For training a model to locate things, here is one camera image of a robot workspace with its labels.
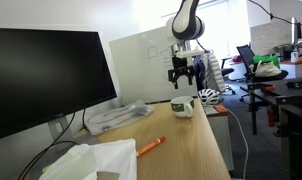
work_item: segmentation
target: cup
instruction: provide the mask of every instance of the cup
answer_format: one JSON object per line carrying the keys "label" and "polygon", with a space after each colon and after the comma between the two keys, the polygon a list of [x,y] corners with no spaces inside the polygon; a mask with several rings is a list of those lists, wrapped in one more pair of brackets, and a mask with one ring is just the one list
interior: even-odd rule
{"label": "cup", "polygon": [[170,101],[172,111],[177,117],[193,117],[194,100],[191,96],[181,96]]}

